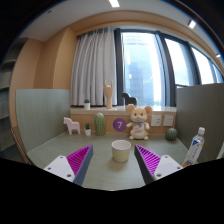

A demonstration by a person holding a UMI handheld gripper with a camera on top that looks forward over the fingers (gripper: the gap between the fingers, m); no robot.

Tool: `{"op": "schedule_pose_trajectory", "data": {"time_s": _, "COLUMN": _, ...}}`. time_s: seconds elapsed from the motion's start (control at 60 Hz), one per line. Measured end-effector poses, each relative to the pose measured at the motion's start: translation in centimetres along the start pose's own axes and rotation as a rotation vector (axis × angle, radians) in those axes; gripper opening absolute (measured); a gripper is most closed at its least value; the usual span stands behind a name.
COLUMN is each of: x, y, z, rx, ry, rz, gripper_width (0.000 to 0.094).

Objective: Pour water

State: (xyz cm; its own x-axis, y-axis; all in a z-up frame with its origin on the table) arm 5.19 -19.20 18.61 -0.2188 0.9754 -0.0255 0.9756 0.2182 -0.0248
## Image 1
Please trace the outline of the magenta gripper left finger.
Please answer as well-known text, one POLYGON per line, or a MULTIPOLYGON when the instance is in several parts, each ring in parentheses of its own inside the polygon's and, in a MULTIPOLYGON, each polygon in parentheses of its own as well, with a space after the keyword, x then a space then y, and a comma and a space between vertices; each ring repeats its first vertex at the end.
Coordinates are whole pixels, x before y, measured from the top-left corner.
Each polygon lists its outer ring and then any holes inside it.
POLYGON ((81 186, 85 179, 92 156, 93 145, 88 145, 75 151, 69 156, 58 156, 48 164, 44 170, 81 186))

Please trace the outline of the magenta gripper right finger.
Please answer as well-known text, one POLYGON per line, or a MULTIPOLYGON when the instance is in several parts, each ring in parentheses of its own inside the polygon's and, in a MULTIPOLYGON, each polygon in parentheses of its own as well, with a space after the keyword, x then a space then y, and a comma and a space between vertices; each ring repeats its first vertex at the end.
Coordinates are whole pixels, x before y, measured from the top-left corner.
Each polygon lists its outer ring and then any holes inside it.
POLYGON ((182 169, 182 166, 169 155, 159 156, 140 145, 135 145, 134 155, 145 184, 150 184, 182 169))

